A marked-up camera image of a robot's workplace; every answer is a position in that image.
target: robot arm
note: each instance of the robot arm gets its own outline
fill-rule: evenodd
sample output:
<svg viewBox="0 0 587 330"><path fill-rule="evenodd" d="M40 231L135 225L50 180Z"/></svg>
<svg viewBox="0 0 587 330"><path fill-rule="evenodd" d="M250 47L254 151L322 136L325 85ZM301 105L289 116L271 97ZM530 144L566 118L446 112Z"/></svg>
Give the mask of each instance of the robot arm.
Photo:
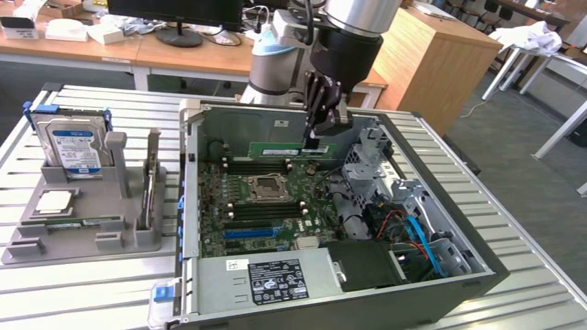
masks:
<svg viewBox="0 0 587 330"><path fill-rule="evenodd" d="M307 149L319 147L323 136L353 127L347 111L351 92L367 79L383 44L382 34L390 29L399 6L401 0L330 0L325 14L307 24L310 33L298 36L302 42L315 39L310 57L315 71L305 77ZM298 18L309 22L307 17Z"/></svg>

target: computer monitor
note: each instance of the computer monitor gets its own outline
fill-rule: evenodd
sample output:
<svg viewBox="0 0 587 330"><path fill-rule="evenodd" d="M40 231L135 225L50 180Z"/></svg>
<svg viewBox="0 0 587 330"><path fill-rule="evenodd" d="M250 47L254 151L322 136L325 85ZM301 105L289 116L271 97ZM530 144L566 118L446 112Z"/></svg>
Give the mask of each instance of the computer monitor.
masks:
<svg viewBox="0 0 587 330"><path fill-rule="evenodd" d="M109 12L178 22L178 29L158 31L159 40L178 47L195 47L202 44L202 37L182 30L182 23L235 27L242 23L243 0L109 0Z"/></svg>

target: motherboard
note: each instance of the motherboard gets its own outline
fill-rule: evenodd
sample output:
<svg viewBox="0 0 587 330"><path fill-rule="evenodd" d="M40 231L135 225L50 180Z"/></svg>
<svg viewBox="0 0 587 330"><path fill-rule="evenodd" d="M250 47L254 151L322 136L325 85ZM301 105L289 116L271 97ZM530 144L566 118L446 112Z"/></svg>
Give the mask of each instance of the motherboard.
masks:
<svg viewBox="0 0 587 330"><path fill-rule="evenodd" d="M205 258L318 248L346 237L317 161L225 159L199 168Z"/></svg>

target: white cloth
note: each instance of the white cloth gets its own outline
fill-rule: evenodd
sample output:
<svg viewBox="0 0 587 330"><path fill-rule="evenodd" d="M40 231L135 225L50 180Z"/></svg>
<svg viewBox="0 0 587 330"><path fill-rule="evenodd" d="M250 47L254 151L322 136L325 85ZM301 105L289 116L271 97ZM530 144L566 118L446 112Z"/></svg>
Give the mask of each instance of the white cloth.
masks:
<svg viewBox="0 0 587 330"><path fill-rule="evenodd" d="M551 56L562 46L559 34L549 30L545 21L513 29L497 29L489 36L502 43L501 52L515 45L539 55Z"/></svg>

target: power supply label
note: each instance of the power supply label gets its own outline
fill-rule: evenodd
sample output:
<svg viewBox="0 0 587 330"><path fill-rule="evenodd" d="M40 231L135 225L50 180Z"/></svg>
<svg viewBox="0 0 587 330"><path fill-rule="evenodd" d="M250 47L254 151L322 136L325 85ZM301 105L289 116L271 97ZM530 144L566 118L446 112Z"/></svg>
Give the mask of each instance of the power supply label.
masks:
<svg viewBox="0 0 587 330"><path fill-rule="evenodd" d="M73 173L97 173L101 171L99 152L93 148L94 132L54 131L63 167Z"/></svg>
<svg viewBox="0 0 587 330"><path fill-rule="evenodd" d="M250 263L249 277L257 305L310 297L299 259Z"/></svg>

